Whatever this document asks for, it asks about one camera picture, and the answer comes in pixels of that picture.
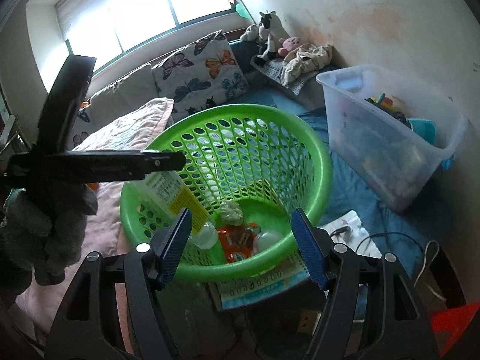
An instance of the silver screw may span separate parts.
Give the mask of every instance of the silver screw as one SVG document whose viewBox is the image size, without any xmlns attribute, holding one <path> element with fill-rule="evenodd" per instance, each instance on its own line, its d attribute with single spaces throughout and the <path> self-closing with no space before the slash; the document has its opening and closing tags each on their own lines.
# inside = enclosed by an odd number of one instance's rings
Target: silver screw
<svg viewBox="0 0 480 360">
<path fill-rule="evenodd" d="M 333 247 L 333 249 L 338 253 L 345 253 L 348 250 L 344 244 L 337 244 Z"/>
<path fill-rule="evenodd" d="M 150 250 L 150 244 L 147 244 L 147 243 L 138 244 L 136 247 L 136 250 L 139 253 L 147 253 Z"/>
<path fill-rule="evenodd" d="M 387 254 L 385 254 L 385 259 L 386 259 L 389 263 L 394 263 L 395 261 L 397 261 L 397 257 L 395 257 L 395 255 L 392 254 L 392 253 L 387 253 Z"/>
<path fill-rule="evenodd" d="M 91 251 L 87 254 L 88 261 L 95 261 L 98 259 L 98 257 L 100 257 L 100 254 L 97 251 Z"/>
</svg>

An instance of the calendar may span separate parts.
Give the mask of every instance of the calendar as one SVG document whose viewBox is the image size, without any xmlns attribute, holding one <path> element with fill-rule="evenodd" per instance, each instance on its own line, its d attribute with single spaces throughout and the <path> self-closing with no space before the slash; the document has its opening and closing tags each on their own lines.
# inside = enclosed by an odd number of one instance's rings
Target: calendar
<svg viewBox="0 0 480 360">
<path fill-rule="evenodd" d="M 295 252 L 274 269 L 259 276 L 217 282 L 221 309 L 235 309 L 260 302 L 305 282 L 309 277 L 301 256 Z"/>
</svg>

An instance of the translucent plastic bin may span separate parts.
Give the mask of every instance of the translucent plastic bin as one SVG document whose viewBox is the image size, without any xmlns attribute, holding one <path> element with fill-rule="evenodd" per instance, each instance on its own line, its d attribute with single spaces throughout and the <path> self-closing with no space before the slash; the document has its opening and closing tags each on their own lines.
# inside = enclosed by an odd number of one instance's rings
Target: translucent plastic bin
<svg viewBox="0 0 480 360">
<path fill-rule="evenodd" d="M 467 119 L 446 94 L 381 67 L 362 65 L 321 73 L 317 82 L 325 94 L 330 148 L 393 211 L 410 205 L 465 134 Z M 381 92 L 405 103 L 407 117 L 432 120 L 438 147 L 364 100 Z"/>
</svg>

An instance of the window frame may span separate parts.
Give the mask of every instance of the window frame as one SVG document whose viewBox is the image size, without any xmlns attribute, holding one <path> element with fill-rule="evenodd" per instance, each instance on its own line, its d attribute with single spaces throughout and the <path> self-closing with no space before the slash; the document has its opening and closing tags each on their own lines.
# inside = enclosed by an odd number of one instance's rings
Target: window frame
<svg viewBox="0 0 480 360">
<path fill-rule="evenodd" d="M 109 62 L 107 62 L 106 64 L 104 64 L 103 66 L 99 67 L 96 71 L 94 71 L 94 75 L 95 74 L 98 74 L 100 73 L 102 70 L 104 70 L 105 68 L 107 68 L 108 66 L 110 66 L 111 64 L 117 62 L 120 58 L 126 56 L 127 54 L 135 51 L 135 50 L 138 50 L 139 48 L 141 48 L 142 46 L 145 46 L 147 43 L 150 43 L 150 42 L 153 42 L 159 38 L 161 38 L 162 36 L 165 36 L 165 35 L 168 35 L 169 33 L 172 33 L 174 31 L 177 31 L 177 30 L 180 30 L 181 28 L 185 28 L 185 27 L 188 27 L 192 24 L 195 24 L 195 23 L 199 23 L 201 21 L 204 21 L 204 20 L 209 20 L 209 19 L 212 19 L 214 17 L 219 17 L 219 16 L 223 16 L 223 15 L 228 15 L 230 13 L 236 13 L 236 9 L 235 9 L 235 5 L 237 4 L 237 2 L 233 3 L 233 4 L 230 4 L 230 9 L 226 9 L 226 10 L 223 10 L 223 11 L 220 11 L 220 12 L 215 12 L 215 13 L 211 13 L 209 15 L 205 15 L 205 16 L 201 16 L 201 17 L 198 17 L 196 19 L 192 19 L 192 20 L 189 20 L 189 21 L 186 21 L 184 23 L 179 23 L 178 19 L 177 19 L 177 15 L 175 13 L 175 9 L 172 5 L 172 2 L 171 0 L 167 0 L 167 2 L 169 3 L 169 7 L 170 7 L 170 11 L 171 11 L 171 14 L 172 14 L 172 17 L 173 17 L 173 20 L 175 21 L 175 27 L 174 28 L 171 28 L 170 30 L 167 30 L 167 31 L 164 31 L 158 35 L 155 35 L 153 37 L 151 37 L 150 39 L 147 39 L 147 40 L 144 40 L 142 43 L 139 43 L 138 45 L 128 49 L 128 50 L 123 50 L 123 47 L 122 47 L 122 43 L 120 42 L 118 36 L 117 36 L 117 41 L 118 41 L 118 44 L 120 46 L 120 49 L 122 50 L 122 53 L 117 55 L 115 58 L 111 59 Z M 74 51 L 71 47 L 71 44 L 70 44 L 70 41 L 67 39 L 65 41 L 65 44 L 67 46 L 67 49 L 68 49 L 68 52 L 69 54 L 73 55 L 74 54 Z"/>
</svg>

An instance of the pink quilt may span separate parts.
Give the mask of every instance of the pink quilt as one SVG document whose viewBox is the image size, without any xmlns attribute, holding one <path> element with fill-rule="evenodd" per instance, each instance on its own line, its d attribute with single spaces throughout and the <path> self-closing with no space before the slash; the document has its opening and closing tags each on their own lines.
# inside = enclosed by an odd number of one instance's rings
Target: pink quilt
<svg viewBox="0 0 480 360">
<path fill-rule="evenodd" d="M 119 117 L 88 137 L 75 150 L 142 150 L 167 126 L 173 100 L 153 99 L 138 110 Z M 126 253 L 130 245 L 120 221 L 120 194 L 123 182 L 102 183 L 97 191 L 98 213 L 90 216 L 78 263 L 65 270 L 66 279 L 57 286 L 39 286 L 33 280 L 21 294 L 17 305 L 45 332 L 49 332 L 57 309 L 85 256 L 99 251 L 104 257 Z M 117 291 L 122 331 L 126 327 L 124 293 Z"/>
</svg>

